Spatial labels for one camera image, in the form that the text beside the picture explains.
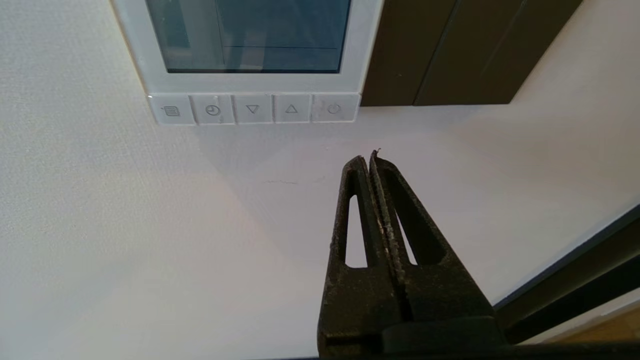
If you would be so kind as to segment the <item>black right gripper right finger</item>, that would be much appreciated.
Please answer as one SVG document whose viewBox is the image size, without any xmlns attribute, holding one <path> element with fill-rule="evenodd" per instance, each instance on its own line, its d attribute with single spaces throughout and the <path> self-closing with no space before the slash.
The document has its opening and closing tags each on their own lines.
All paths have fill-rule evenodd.
<svg viewBox="0 0 640 360">
<path fill-rule="evenodd" d="M 494 308 L 398 167 L 374 151 L 369 173 L 402 316 L 413 322 L 494 322 Z"/>
</svg>

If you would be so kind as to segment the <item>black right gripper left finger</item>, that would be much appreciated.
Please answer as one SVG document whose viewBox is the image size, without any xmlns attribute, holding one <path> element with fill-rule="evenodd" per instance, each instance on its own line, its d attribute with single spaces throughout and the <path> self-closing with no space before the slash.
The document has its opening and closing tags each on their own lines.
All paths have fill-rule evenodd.
<svg viewBox="0 0 640 360">
<path fill-rule="evenodd" d="M 384 196 L 378 160 L 358 155 L 342 169 L 318 315 L 321 358 L 381 354 L 384 330 L 409 314 L 397 263 L 405 244 Z M 346 262 L 353 199 L 365 251 L 363 268 Z"/>
</svg>

